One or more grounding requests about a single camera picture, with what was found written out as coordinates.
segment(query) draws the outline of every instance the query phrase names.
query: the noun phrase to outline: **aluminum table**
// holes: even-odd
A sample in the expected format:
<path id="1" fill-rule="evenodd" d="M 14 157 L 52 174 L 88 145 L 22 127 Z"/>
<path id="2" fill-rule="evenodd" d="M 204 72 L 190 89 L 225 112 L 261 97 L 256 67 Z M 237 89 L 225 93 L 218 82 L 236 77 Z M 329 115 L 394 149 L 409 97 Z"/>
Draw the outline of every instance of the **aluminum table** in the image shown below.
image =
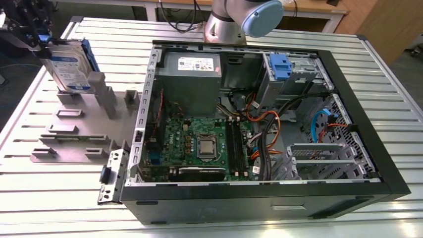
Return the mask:
<path id="1" fill-rule="evenodd" d="M 142 89 L 150 41 L 200 42 L 160 22 L 84 18 L 62 38 L 86 38 L 113 91 Z M 276 30 L 249 45 L 330 50 L 412 194 L 324 220 L 144 226 L 122 205 L 97 206 L 101 165 L 29 161 L 60 103 L 42 68 L 0 134 L 0 234 L 41 237 L 423 237 L 423 113 L 372 46 L 352 35 Z"/>

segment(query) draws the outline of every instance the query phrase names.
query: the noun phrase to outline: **hard drive label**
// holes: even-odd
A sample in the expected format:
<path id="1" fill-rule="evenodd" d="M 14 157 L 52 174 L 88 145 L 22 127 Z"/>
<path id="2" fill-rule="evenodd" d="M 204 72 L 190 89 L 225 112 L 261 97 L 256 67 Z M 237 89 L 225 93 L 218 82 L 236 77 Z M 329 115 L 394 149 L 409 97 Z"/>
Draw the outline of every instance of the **hard drive label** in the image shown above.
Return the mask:
<path id="1" fill-rule="evenodd" d="M 88 90 L 89 84 L 86 82 L 85 74 L 78 70 L 78 60 L 73 57 L 52 57 L 50 58 L 54 73 L 60 80 L 73 90 Z"/>

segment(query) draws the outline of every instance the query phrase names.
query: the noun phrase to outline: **motherboard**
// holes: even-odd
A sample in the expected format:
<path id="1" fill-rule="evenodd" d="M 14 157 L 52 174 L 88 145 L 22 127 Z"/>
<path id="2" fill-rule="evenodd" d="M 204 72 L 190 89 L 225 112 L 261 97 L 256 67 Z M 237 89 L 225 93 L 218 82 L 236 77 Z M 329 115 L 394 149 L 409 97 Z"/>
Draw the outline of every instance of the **motherboard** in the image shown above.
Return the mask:
<path id="1" fill-rule="evenodd" d="M 248 121 L 168 118 L 165 122 L 161 153 L 148 152 L 154 182 L 173 180 L 176 174 L 202 174 L 205 180 L 253 179 L 244 146 L 250 137 Z"/>

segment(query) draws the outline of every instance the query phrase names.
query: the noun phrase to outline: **floor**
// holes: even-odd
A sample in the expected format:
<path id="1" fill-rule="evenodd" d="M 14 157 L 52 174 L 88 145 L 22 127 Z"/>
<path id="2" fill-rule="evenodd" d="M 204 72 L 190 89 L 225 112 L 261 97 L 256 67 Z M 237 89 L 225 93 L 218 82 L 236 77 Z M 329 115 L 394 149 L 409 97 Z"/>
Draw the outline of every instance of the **floor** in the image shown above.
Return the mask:
<path id="1" fill-rule="evenodd" d="M 73 15 L 145 20 L 145 12 L 140 7 L 98 6 L 93 4 L 61 2 L 57 4 L 57 9 L 58 11 L 54 13 L 54 27 L 52 29 L 54 37 L 60 36 Z M 188 10 L 173 13 L 178 19 L 184 18 L 182 16 L 186 14 L 189 14 Z M 10 51 L 10 49 L 12 47 L 5 45 L 3 42 L 0 42 L 0 75 L 7 81 L 6 84 L 0 85 L 0 130 L 13 113 L 14 107 L 18 104 L 41 65 L 30 53 L 22 52 L 20 49 Z M 392 64 L 390 69 L 417 105 L 423 108 L 423 56 L 412 58 L 409 52 L 404 52 Z"/>

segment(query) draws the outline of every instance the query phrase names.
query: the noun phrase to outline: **ram slot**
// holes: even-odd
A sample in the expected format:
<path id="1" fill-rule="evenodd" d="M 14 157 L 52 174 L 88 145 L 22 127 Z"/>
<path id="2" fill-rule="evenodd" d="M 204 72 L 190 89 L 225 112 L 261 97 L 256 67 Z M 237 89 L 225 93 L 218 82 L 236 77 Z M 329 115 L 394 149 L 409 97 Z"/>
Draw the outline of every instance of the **ram slot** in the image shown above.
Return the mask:
<path id="1" fill-rule="evenodd" d="M 226 156 L 229 161 L 229 171 L 230 174 L 234 174 L 234 153 L 233 153 L 233 133 L 232 133 L 232 121 L 225 121 L 225 147 L 226 147 Z"/>
<path id="2" fill-rule="evenodd" d="M 240 132 L 238 122 L 234 122 L 232 125 L 233 125 L 233 139 L 234 139 L 236 171 L 242 174 L 242 172 L 245 171 L 242 135 Z"/>

